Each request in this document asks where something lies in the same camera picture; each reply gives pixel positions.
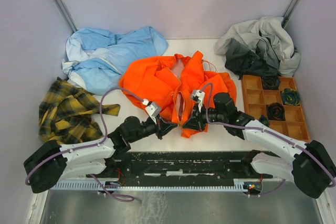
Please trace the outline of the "orange jacket pink lining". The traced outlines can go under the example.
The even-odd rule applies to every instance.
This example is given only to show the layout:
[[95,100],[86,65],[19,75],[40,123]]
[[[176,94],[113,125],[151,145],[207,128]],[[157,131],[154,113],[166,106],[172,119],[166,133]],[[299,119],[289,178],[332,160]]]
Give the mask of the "orange jacket pink lining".
[[214,106],[213,97],[220,92],[229,93],[233,100],[237,90],[229,73],[205,70],[203,54],[193,56],[175,54],[155,56],[132,62],[119,81],[123,93],[138,108],[145,106],[140,99],[147,99],[161,107],[160,115],[182,126],[192,114],[194,90],[203,89],[204,101]]

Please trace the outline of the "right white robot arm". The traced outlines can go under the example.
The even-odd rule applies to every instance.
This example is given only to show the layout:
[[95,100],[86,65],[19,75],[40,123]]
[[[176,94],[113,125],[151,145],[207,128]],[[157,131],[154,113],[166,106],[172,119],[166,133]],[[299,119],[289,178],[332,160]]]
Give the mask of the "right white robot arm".
[[242,162],[241,172],[246,177],[268,174],[294,183],[307,196],[317,199],[330,187],[335,187],[335,164],[326,148],[318,141],[306,143],[279,133],[237,110],[228,93],[213,97],[214,107],[204,105],[205,92],[195,90],[192,115],[183,128],[203,131],[209,124],[221,125],[242,140],[263,146],[272,155],[251,151]]

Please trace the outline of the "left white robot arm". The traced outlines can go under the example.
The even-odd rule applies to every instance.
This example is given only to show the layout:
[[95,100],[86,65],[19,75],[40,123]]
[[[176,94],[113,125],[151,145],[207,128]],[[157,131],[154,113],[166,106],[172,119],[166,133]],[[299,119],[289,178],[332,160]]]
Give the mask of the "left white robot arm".
[[101,140],[77,144],[48,141],[24,161],[25,183],[33,193],[38,194],[65,179],[100,173],[110,177],[116,171],[116,164],[108,158],[129,151],[131,143],[150,135],[162,139],[176,127],[176,123],[160,116],[146,121],[129,116]]

